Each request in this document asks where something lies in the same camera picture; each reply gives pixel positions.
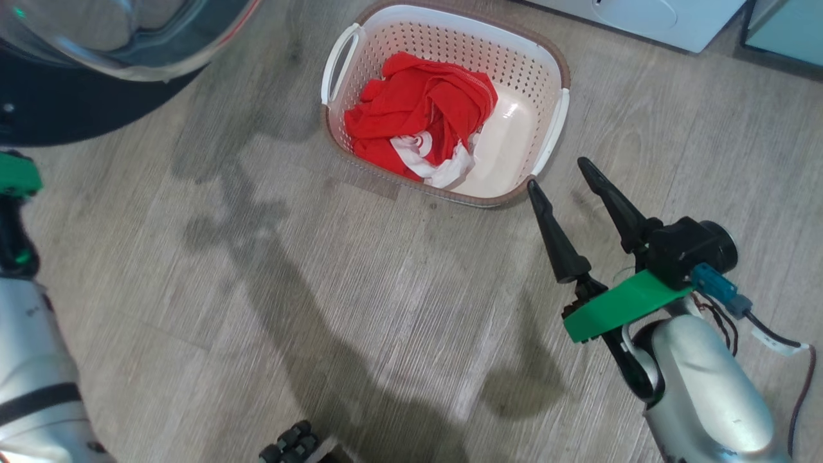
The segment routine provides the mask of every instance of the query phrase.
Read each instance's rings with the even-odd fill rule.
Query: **blue connector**
[[[717,299],[738,320],[751,310],[749,298],[737,294],[737,286],[708,264],[698,264],[691,270],[691,283],[698,292]]]

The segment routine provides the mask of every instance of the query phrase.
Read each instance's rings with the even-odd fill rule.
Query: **black strap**
[[[0,405],[0,428],[49,407],[80,401],[82,401],[80,390],[73,382],[55,384],[32,391]]]

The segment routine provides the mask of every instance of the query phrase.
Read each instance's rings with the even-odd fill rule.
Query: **green bracket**
[[[643,318],[693,290],[674,291],[643,270],[580,307],[563,320],[563,325],[575,343],[587,341]]]
[[[25,198],[41,189],[43,181],[31,159],[0,152],[0,194]]]

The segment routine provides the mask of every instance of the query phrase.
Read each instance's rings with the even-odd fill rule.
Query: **laundry basket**
[[[446,189],[409,180],[355,156],[343,115],[360,103],[385,61],[405,51],[485,72],[499,100],[477,139],[476,165]],[[321,101],[328,131],[347,160],[392,181],[458,203],[493,207],[526,191],[551,155],[569,109],[569,67],[532,32],[421,2],[384,2],[346,29],[329,54]]]

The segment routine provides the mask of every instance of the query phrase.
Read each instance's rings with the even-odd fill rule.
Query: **red cloth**
[[[346,111],[346,131],[358,157],[416,181],[421,178],[403,164],[391,138],[428,131],[434,143],[425,159],[439,166],[458,143],[468,149],[469,136],[497,104],[491,79],[457,64],[400,52],[386,60],[383,75],[366,84],[362,104]]]

